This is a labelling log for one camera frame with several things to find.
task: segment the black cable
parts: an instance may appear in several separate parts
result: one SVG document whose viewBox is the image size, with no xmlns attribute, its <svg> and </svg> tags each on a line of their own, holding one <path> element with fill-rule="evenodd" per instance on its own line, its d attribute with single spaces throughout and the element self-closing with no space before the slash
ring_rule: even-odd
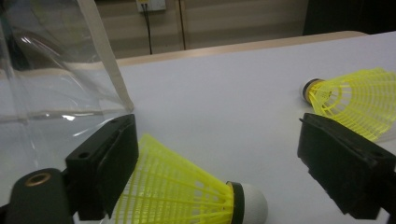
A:
<svg viewBox="0 0 396 224">
<path fill-rule="evenodd" d="M 149 12 L 148 12 L 148 5 L 142 4 L 143 14 L 145 15 L 146 25 L 148 27 L 148 45 L 149 45 L 149 54 L 152 54 L 152 47 L 151 47 L 151 31 L 149 28 Z"/>
</svg>

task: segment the beige wall panel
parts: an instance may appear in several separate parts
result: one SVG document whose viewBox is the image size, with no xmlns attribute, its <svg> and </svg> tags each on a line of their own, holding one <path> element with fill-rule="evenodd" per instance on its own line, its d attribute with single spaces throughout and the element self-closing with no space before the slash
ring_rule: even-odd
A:
<svg viewBox="0 0 396 224">
<path fill-rule="evenodd" d="M 184 0 L 188 49 L 301 35 L 307 0 Z"/>
<path fill-rule="evenodd" d="M 98 1 L 97 6 L 116 58 L 149 54 L 149 37 L 143 13 L 132 0 Z M 173 0 L 165 11 L 149 13 L 153 53 L 181 50 Z"/>
<path fill-rule="evenodd" d="M 166 0 L 165 11 L 149 13 L 153 53 L 184 49 L 181 24 L 186 49 L 298 36 L 307 4 L 308 0 Z M 135 0 L 99 0 L 97 6 L 116 58 L 149 54 L 145 18 Z"/>
</svg>

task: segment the shuttlecock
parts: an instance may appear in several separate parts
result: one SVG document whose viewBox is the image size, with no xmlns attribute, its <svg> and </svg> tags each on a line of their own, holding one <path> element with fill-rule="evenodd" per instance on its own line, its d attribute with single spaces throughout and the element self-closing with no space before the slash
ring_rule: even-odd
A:
<svg viewBox="0 0 396 224">
<path fill-rule="evenodd" d="M 250 185 L 222 183 L 149 135 L 113 223 L 261 224 L 267 201 Z"/>
<path fill-rule="evenodd" d="M 331 80 L 312 79 L 300 92 L 316 114 L 375 141 L 396 120 L 396 75 L 382 68 Z"/>
</svg>

